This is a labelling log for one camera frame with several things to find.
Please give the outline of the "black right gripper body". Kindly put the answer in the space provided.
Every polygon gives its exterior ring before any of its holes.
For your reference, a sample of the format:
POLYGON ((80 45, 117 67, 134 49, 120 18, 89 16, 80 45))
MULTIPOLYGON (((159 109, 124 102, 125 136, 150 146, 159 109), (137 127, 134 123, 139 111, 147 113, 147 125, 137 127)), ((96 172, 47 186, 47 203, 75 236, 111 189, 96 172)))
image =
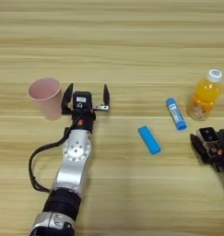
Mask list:
POLYGON ((217 171, 224 172, 224 149, 219 142, 206 143, 206 163, 212 165, 217 171))

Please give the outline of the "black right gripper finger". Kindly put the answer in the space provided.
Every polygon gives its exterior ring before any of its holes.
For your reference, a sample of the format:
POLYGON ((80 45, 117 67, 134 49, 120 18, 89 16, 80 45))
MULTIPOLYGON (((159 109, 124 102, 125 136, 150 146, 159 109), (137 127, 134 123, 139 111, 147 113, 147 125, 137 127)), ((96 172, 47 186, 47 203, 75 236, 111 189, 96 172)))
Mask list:
POLYGON ((209 156, 200 138, 194 134, 190 134, 190 140, 192 148, 197 156, 202 160, 203 163, 209 163, 209 156))

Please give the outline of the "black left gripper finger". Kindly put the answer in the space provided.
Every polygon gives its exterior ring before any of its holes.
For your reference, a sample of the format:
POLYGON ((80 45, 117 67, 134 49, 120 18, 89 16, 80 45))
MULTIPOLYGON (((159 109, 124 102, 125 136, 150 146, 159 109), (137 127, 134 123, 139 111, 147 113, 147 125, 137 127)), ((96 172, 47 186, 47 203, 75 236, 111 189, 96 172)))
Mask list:
POLYGON ((69 108, 68 104, 72 100, 73 95, 73 84, 70 84, 67 89, 64 92, 62 103, 61 103, 61 109, 62 114, 72 114, 73 111, 69 108))
POLYGON ((108 111, 110 109, 110 92, 106 84, 103 89, 103 110, 108 111))

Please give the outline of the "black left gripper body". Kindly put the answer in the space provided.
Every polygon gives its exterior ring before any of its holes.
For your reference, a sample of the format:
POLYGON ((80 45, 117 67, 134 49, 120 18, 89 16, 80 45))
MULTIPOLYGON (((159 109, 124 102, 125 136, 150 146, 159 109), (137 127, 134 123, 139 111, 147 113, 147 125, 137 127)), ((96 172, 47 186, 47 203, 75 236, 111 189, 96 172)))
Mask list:
POLYGON ((93 107, 74 107, 72 114, 71 130, 86 130, 90 133, 93 131, 93 123, 96 121, 96 111, 104 112, 104 105, 95 105, 93 107))

